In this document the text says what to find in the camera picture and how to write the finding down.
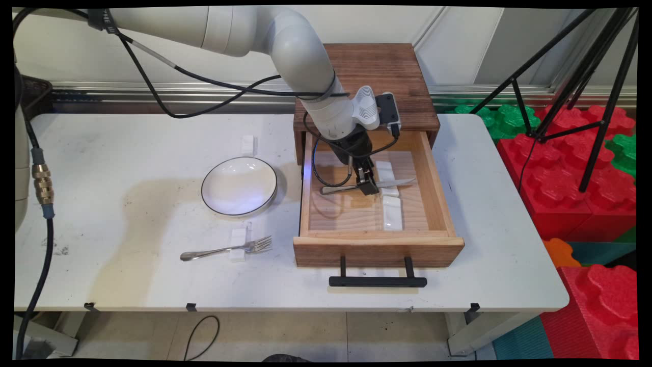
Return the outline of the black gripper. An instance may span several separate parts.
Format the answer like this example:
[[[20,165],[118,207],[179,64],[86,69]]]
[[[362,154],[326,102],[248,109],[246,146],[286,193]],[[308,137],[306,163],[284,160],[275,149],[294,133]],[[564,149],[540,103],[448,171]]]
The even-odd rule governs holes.
[[[372,152],[372,140],[368,136],[367,130],[356,124],[354,130],[339,140],[328,140],[331,145],[333,153],[337,156],[342,164],[347,165],[349,155],[347,152],[355,156],[367,156]],[[373,161],[365,159],[365,165],[356,165],[357,188],[365,195],[375,195],[379,193],[378,185],[375,181],[373,171]]]

